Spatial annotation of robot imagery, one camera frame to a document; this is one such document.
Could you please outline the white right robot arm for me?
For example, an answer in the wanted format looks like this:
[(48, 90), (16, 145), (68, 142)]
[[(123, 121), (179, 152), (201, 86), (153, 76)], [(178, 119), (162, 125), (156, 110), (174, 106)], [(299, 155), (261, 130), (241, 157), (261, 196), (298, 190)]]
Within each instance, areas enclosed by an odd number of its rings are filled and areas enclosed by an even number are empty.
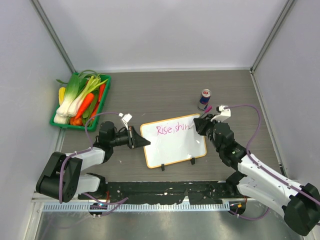
[(270, 168), (236, 142), (230, 126), (214, 116), (198, 117), (193, 122), (196, 132), (210, 140), (222, 162), (235, 170), (225, 186), (230, 197), (243, 195), (259, 201), (301, 236), (319, 225), (320, 192), (314, 185), (302, 185)]

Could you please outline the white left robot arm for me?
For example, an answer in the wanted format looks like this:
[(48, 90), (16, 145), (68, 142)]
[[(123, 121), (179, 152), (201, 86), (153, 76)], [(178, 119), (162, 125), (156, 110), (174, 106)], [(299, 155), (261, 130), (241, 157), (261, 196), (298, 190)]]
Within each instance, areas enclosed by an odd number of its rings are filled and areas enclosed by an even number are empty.
[(100, 125), (92, 147), (73, 153), (52, 153), (35, 190), (60, 203), (67, 203), (77, 195), (100, 200), (108, 191), (106, 178), (95, 173), (81, 175), (81, 172), (106, 163), (114, 153), (114, 147), (136, 149), (150, 144), (133, 126), (117, 130), (113, 122), (105, 121)]

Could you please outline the orange framed whiteboard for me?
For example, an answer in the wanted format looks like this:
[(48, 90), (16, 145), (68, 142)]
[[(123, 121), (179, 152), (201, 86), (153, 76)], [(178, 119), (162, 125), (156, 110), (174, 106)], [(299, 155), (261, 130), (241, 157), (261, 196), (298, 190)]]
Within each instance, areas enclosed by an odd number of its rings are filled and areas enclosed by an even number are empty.
[(206, 140), (194, 126), (199, 116), (195, 113), (142, 124), (141, 136), (150, 142), (143, 148), (147, 167), (160, 168), (204, 157)]

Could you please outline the purple capped marker pen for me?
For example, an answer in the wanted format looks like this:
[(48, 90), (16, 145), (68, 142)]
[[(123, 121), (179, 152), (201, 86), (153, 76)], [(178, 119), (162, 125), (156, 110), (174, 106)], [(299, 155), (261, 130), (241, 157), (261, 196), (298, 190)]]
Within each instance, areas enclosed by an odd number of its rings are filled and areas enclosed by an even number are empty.
[[(202, 113), (200, 116), (197, 117), (197, 119), (201, 119), (202, 117), (204, 117), (206, 114), (208, 114), (208, 113), (211, 111), (211, 109), (212, 109), (212, 106), (209, 105), (209, 106), (203, 111), (203, 113)], [(190, 128), (193, 128), (194, 126), (195, 126), (195, 118), (193, 119), (193, 122), (192, 122)]]

